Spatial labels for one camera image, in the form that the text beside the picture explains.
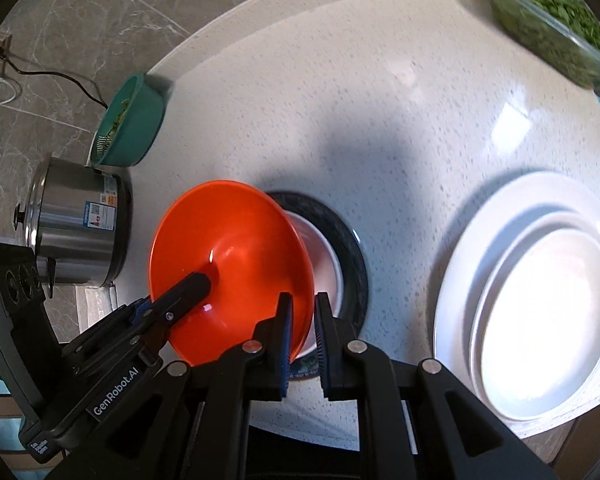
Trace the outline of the orange plastic bowl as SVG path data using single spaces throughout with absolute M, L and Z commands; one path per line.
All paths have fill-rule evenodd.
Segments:
M 296 358 L 313 318 L 314 278 L 306 246 L 281 206 L 252 186 L 216 180 L 192 188 L 166 212 L 148 260 L 151 298 L 188 274 L 211 281 L 210 294 L 170 331 L 178 356 L 196 366 L 249 339 L 292 297 L 290 355 Z

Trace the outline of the small white bowl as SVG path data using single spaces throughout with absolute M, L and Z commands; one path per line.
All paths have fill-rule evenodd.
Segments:
M 340 262 L 332 244 L 300 214 L 286 211 L 286 215 L 306 246 L 312 266 L 314 294 L 326 292 L 332 315 L 337 316 L 342 307 L 344 285 Z

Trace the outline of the glass dish of greens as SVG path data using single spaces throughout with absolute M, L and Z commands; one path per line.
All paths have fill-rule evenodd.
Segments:
M 490 0 L 494 18 L 578 86 L 600 88 L 600 20 L 583 0 Z

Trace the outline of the stainless steel cooker pot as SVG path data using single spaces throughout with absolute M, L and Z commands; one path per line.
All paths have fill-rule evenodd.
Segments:
M 48 155 L 12 223 L 48 286 L 100 287 L 123 266 L 131 212 L 131 190 L 122 177 Z

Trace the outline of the teal colander with greens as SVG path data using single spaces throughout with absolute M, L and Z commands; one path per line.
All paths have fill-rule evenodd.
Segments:
M 135 73 L 112 98 L 100 123 L 90 154 L 92 166 L 132 167 L 148 153 L 162 124 L 166 103 Z

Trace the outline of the white shallow plate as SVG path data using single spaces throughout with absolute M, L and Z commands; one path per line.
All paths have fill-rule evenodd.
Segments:
M 600 362 L 600 231 L 577 212 L 533 221 L 494 264 L 469 339 L 469 374 L 498 414 L 556 411 Z

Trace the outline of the large white plate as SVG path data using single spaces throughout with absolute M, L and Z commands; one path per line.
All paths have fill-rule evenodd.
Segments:
M 600 231 L 600 200 L 582 183 L 556 172 L 526 174 L 494 193 L 460 237 L 438 297 L 434 356 L 480 398 L 469 374 L 469 339 L 476 307 L 494 264 L 524 228 L 550 212 L 570 210 Z M 578 417 L 600 404 L 600 362 L 584 386 L 556 411 L 528 420 L 498 417 L 529 437 Z

